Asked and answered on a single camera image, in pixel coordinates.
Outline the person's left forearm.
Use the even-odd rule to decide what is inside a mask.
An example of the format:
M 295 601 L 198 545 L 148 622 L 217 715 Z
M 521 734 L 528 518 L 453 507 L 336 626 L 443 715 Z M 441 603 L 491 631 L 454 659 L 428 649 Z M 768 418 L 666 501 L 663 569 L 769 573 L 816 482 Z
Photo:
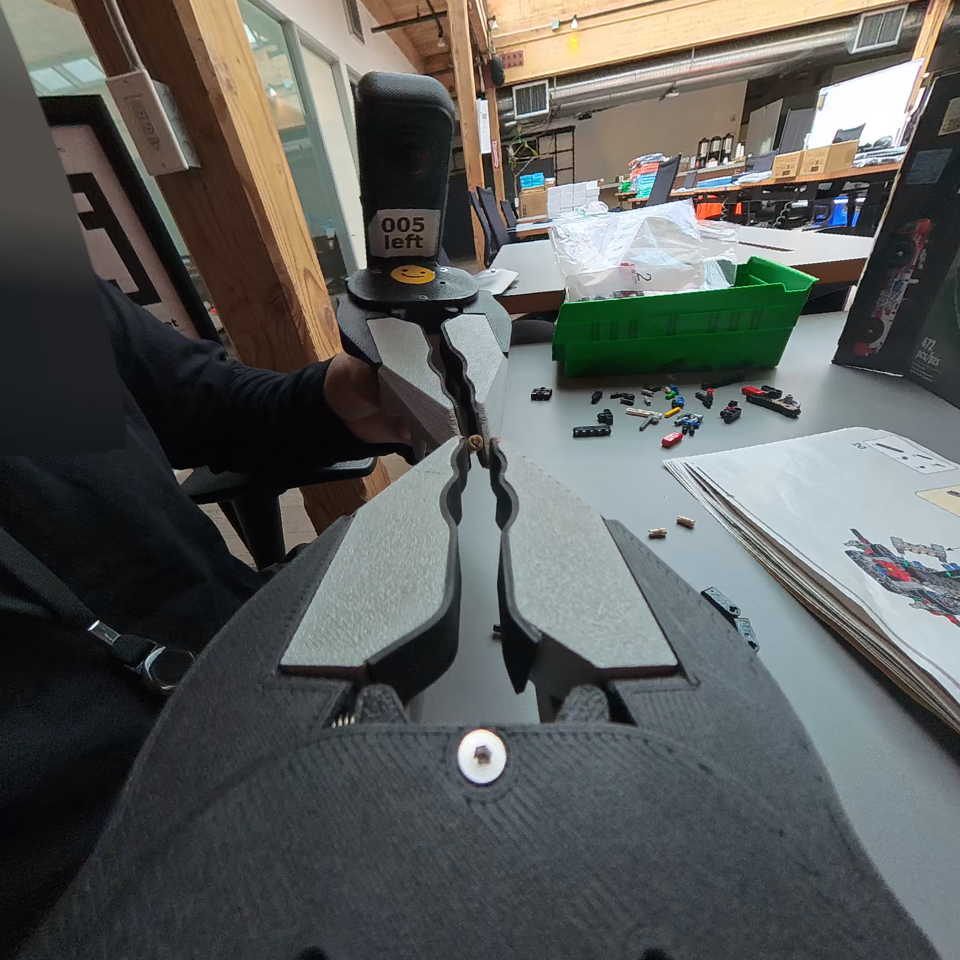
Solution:
M 120 378 L 172 467 L 282 478 L 412 445 L 367 447 L 324 396 L 330 360 L 291 373 L 247 366 L 190 339 L 97 280 Z

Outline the lego instruction booklet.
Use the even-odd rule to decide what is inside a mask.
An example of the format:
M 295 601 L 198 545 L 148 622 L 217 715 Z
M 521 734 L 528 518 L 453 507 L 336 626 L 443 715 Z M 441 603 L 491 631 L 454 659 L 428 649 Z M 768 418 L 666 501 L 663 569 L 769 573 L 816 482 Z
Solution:
M 866 427 L 665 460 L 762 567 L 959 731 L 959 467 Z

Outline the red black lego assembly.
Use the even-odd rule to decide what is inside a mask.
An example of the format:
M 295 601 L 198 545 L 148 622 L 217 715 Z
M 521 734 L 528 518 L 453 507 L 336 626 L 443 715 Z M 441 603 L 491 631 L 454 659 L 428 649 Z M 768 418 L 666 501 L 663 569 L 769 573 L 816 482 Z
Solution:
M 800 402 L 792 394 L 776 387 L 748 385 L 741 389 L 741 393 L 746 402 L 789 419 L 798 419 L 802 413 Z

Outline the wooden workbench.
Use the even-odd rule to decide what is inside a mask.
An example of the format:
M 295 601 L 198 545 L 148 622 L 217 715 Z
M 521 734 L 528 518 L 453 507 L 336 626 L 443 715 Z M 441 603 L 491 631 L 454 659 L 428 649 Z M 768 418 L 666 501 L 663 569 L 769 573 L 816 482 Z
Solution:
M 834 172 L 821 172 L 813 174 L 797 174 L 794 176 L 783 176 L 780 178 L 774 176 L 767 176 L 764 179 L 757 178 L 733 178 L 733 177 L 721 177 L 718 182 L 703 181 L 696 183 L 689 187 L 677 187 L 673 189 L 668 195 L 670 200 L 681 199 L 699 195 L 717 195 L 725 194 L 743 190 L 751 190 L 754 188 L 768 188 L 768 187 L 780 187 L 780 186 L 793 186 L 793 185 L 805 185 L 805 184 L 827 184 L 831 182 L 841 181 L 846 183 L 847 181 L 854 182 L 870 182 L 876 179 L 884 180 L 894 177 L 897 172 L 901 169 L 904 159 L 900 158 L 892 163 L 885 164 L 871 164 L 866 166 L 854 166 L 849 167 L 844 170 L 834 171 Z

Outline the wooden post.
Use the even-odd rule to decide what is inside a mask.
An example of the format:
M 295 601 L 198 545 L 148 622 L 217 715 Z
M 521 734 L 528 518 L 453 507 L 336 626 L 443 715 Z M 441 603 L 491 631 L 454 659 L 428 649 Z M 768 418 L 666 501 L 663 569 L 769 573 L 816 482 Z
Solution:
M 447 1 L 447 22 L 454 85 L 460 115 L 461 141 L 467 196 L 485 186 L 476 113 L 476 80 L 469 3 Z
M 282 142 L 233 1 L 77 1 L 104 72 L 173 95 L 199 167 L 159 190 L 242 362 L 293 372 L 341 350 Z

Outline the scattered small lego pieces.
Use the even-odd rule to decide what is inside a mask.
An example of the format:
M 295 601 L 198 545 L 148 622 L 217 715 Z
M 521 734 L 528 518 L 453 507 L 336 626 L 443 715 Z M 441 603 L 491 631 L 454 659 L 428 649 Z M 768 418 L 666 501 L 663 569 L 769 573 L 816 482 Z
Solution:
M 714 406 L 717 390 L 744 383 L 745 379 L 744 374 L 734 374 L 720 379 L 703 381 L 700 389 L 695 391 L 694 396 L 698 402 L 702 403 L 703 409 L 709 411 Z M 553 396 L 554 388 L 547 386 L 534 387 L 530 393 L 531 402 L 549 402 L 553 399 Z M 640 406 L 636 406 L 638 398 L 640 399 Z M 644 386 L 636 390 L 613 390 L 608 393 L 603 390 L 594 390 L 590 395 L 589 405 L 598 406 L 605 400 L 619 404 L 623 408 L 624 416 L 637 419 L 637 431 L 639 433 L 653 426 L 659 426 L 664 422 L 668 422 L 667 426 L 672 424 L 675 429 L 665 434 L 660 440 L 661 447 L 664 450 L 673 450 L 684 438 L 695 436 L 704 421 L 703 414 L 687 410 L 687 400 L 681 394 L 679 387 L 673 382 L 668 382 L 664 386 Z M 663 411 L 654 409 L 654 400 L 663 400 L 667 403 L 667 408 Z M 738 419 L 741 412 L 736 400 L 724 410 L 725 414 L 731 413 L 734 420 Z M 571 427 L 571 437 L 575 440 L 611 437 L 615 419 L 614 411 L 611 408 L 599 409 L 595 414 L 594 422 Z

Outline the black office chair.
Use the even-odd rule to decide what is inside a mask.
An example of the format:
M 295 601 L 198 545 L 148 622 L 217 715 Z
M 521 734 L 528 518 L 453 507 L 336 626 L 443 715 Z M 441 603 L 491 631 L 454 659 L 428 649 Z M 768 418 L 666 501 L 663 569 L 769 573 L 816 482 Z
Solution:
M 377 463 L 369 457 L 300 471 L 280 479 L 230 471 L 194 469 L 180 487 L 197 505 L 216 503 L 246 546 L 258 570 L 284 563 L 287 551 L 282 531 L 280 497 L 288 490 L 369 476 Z
M 497 198 L 491 189 L 470 189 L 468 196 L 484 236 L 484 267 L 490 268 L 505 246 L 519 243 L 520 240 L 516 231 L 511 231 L 504 221 Z

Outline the green plastic bin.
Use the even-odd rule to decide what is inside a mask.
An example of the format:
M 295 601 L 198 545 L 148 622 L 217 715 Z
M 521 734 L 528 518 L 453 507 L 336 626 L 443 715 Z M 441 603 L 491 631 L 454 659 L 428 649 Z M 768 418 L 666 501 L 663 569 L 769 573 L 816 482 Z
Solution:
M 723 289 L 567 302 L 551 356 L 569 378 L 772 369 L 816 283 L 754 256 Z

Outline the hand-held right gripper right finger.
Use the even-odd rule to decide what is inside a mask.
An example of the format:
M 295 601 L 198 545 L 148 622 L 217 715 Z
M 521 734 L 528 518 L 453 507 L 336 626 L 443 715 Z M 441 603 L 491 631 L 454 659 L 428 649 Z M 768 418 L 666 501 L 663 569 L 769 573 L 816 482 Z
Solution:
M 541 722 L 570 691 L 674 680 L 680 661 L 609 524 L 505 440 L 489 446 L 500 530 L 499 632 L 515 691 L 535 691 Z

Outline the black framed poster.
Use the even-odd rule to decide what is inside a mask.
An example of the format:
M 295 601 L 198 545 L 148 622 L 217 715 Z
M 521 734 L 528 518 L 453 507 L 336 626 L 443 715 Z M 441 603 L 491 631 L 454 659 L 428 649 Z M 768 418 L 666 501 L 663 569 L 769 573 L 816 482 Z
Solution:
M 96 275 L 185 337 L 220 337 L 101 96 L 40 96 Z

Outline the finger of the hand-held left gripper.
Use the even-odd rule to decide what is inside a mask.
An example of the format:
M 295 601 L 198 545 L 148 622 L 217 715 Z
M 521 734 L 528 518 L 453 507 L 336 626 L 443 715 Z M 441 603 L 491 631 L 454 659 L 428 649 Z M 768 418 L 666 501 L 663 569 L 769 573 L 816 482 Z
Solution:
M 489 320 L 448 319 L 440 330 L 440 356 L 463 436 L 480 434 L 488 447 L 500 436 L 508 380 L 508 355 Z
M 421 327 L 399 318 L 371 318 L 367 326 L 380 358 L 381 397 L 387 411 L 407 426 L 414 461 L 421 461 L 461 436 L 457 409 L 432 366 Z

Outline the stack of white boxes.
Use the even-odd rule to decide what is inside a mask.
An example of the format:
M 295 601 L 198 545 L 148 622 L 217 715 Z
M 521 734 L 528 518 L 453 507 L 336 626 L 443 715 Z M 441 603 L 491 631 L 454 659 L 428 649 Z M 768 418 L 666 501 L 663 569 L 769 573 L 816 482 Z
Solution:
M 598 203 L 599 187 L 597 180 L 549 185 L 546 189 L 546 215 L 553 219 Z

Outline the clear plastic parts bag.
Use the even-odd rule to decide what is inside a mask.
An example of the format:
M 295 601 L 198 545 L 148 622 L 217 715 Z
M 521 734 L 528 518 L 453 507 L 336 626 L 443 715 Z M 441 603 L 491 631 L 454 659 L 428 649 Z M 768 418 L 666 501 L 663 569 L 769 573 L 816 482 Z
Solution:
M 689 200 L 570 215 L 550 225 L 549 239 L 568 303 L 718 291 L 736 281 L 737 227 L 699 220 Z

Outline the person's left hand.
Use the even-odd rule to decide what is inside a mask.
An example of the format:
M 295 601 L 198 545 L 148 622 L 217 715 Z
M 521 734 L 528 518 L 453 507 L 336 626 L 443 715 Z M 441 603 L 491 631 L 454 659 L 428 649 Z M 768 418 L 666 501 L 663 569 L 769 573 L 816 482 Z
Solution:
M 328 408 L 360 444 L 391 450 L 411 446 L 408 424 L 387 409 L 378 373 L 362 360 L 336 354 L 326 369 L 323 394 Z

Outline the metal air duct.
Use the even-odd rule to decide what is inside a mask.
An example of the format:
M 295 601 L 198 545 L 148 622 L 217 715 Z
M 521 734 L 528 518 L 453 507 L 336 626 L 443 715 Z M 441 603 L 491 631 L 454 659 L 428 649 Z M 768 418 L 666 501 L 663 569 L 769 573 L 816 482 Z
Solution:
M 549 87 L 549 102 L 559 111 L 587 101 L 616 100 L 637 90 L 752 79 L 769 67 L 785 71 L 821 55 L 847 53 L 860 20 L 855 14 L 556 78 Z

